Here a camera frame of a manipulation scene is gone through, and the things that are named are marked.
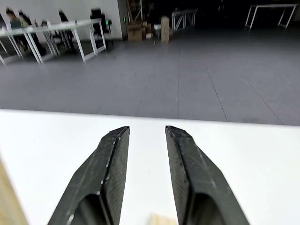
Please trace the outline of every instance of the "white wall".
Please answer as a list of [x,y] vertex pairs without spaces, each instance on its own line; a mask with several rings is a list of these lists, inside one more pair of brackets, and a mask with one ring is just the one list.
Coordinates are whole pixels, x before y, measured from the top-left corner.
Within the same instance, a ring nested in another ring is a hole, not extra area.
[[[0,0],[0,13],[9,23],[6,7],[10,7],[16,14],[21,9],[32,22],[38,23],[49,19],[52,23],[60,22],[58,10],[62,9],[69,20],[89,19],[92,8],[101,8],[107,19],[112,20],[111,38],[122,38],[122,28],[118,9],[119,0]],[[88,38],[85,30],[79,30],[82,39]]]

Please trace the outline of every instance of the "wooden object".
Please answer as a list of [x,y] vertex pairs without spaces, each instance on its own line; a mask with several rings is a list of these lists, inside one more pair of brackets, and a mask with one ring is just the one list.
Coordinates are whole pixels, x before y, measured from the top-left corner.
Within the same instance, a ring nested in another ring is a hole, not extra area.
[[127,26],[128,41],[142,41],[142,25]]
[[161,18],[161,42],[169,42],[170,19],[167,16]]
[[169,219],[157,214],[152,214],[150,217],[149,225],[177,225],[173,219]]
[[0,159],[0,225],[28,225]]

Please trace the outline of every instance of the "white tabletop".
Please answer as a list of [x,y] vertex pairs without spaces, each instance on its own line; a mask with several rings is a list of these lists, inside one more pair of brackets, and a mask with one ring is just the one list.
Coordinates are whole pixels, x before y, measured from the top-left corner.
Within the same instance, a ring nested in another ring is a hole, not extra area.
[[101,19],[79,20],[77,21],[77,23],[75,23],[75,21],[61,22],[57,24],[51,24],[49,26],[44,26],[44,27],[29,26],[26,28],[19,28],[13,30],[0,30],[0,37],[5,37],[7,35],[20,35],[24,33],[38,33],[38,32],[55,31],[55,30],[71,30],[74,28],[84,27],[99,22],[101,22]]
[[190,133],[251,225],[300,221],[300,127],[0,110],[0,154],[30,225],[45,225],[75,170],[110,130],[130,126],[120,225],[176,218],[165,125]]
[[277,7],[295,7],[298,4],[268,4],[268,5],[251,5],[252,7],[266,7],[266,8],[277,8]]

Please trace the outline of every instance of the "gray floor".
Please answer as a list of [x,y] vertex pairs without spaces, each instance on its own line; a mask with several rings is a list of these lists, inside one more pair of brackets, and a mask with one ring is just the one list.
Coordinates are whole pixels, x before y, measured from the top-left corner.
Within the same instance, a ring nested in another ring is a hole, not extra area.
[[300,33],[202,30],[0,65],[0,108],[300,125]]

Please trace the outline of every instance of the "dark background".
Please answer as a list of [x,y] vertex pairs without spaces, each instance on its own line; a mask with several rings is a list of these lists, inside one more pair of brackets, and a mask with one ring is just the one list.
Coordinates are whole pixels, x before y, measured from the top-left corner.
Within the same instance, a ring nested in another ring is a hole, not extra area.
[[[197,8],[196,28],[241,28],[245,26],[251,4],[295,4],[299,0],[153,0],[154,9],[148,21],[160,23],[163,15],[171,18],[172,12]],[[255,27],[276,27],[283,8],[260,8],[255,16]],[[292,8],[288,8],[283,21],[287,21]]]

